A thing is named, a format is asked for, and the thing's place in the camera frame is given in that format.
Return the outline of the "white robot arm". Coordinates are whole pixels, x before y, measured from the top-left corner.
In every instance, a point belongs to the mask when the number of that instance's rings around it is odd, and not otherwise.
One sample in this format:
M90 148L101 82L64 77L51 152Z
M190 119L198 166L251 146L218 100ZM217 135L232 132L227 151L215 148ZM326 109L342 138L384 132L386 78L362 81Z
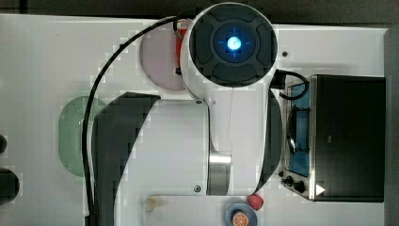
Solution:
M127 92L83 119L85 226L147 226L154 196L248 196L276 170L278 37L261 12L219 3L185 14L185 100Z

